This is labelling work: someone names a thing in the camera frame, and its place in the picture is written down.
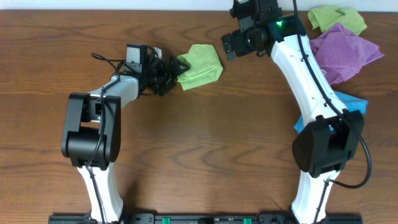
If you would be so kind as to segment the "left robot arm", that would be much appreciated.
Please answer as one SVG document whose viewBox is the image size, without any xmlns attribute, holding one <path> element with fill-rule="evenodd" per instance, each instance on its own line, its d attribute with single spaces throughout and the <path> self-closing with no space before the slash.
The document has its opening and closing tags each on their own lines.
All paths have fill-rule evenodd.
<svg viewBox="0 0 398 224">
<path fill-rule="evenodd" d="M 188 63 L 171 56 L 162 58 L 157 47 L 128 44 L 124 59 L 109 59 L 113 74 L 106 84 L 86 93 L 71 93 L 62 134 L 61 150 L 85 181 L 91 202 L 86 215 L 52 215 L 49 223 L 121 223 L 123 200 L 118 192 L 114 163 L 121 148 L 121 111 L 144 95 L 146 89 L 163 96 Z"/>
</svg>

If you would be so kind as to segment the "light green cloth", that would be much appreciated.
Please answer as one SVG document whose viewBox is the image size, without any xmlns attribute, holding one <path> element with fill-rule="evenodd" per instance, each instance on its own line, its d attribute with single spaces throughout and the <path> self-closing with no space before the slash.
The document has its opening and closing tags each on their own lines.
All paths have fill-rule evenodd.
<svg viewBox="0 0 398 224">
<path fill-rule="evenodd" d="M 178 76 L 184 91 L 217 81 L 223 71 L 213 45 L 193 44 L 187 53 L 179 55 L 177 59 L 190 67 Z"/>
</svg>

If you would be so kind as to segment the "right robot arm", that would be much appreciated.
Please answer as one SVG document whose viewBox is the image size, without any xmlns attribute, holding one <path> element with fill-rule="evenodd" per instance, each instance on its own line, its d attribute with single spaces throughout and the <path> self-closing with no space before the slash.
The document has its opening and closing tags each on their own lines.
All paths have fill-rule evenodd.
<svg viewBox="0 0 398 224">
<path fill-rule="evenodd" d="M 300 169 L 296 197 L 277 223 L 361 223 L 359 215 L 326 212 L 336 178 L 354 157 L 364 126 L 331 89 L 310 48 L 298 15 L 284 15 L 277 1 L 235 1 L 230 9 L 239 29 L 222 37 L 229 60 L 255 52 L 280 68 L 302 114 L 303 129 L 292 144 Z"/>
</svg>

